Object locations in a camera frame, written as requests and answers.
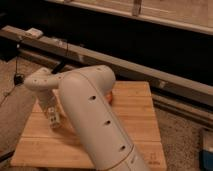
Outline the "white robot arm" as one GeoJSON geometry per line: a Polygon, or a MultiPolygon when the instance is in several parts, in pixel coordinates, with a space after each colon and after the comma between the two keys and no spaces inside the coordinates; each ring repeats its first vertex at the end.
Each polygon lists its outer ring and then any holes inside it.
{"type": "Polygon", "coordinates": [[[115,81],[110,67],[96,65],[58,74],[41,68],[24,85],[36,93],[51,127],[67,115],[96,169],[150,171],[106,99],[115,81]]]}

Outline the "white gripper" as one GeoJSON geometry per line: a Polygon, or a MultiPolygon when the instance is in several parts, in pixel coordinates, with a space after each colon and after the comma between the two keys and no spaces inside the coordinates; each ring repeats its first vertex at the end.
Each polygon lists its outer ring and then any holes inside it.
{"type": "Polygon", "coordinates": [[[38,91],[36,96],[39,106],[45,114],[58,112],[57,98],[52,90],[38,91]]]}

